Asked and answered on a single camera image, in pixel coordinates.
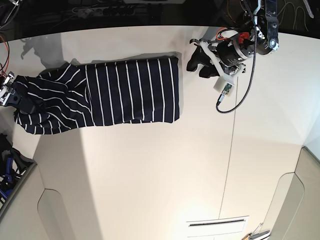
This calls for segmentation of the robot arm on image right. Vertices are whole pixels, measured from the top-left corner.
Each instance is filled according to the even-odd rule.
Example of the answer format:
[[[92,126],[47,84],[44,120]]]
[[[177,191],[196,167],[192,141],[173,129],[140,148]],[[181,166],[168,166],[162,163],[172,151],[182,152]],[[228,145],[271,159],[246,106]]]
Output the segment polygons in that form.
[[[188,72],[202,66],[201,78],[217,77],[221,69],[233,76],[245,72],[244,61],[255,54],[267,55],[279,48],[277,1],[242,0],[242,15],[233,18],[232,27],[222,27],[214,36],[191,39],[196,49],[186,65]]]

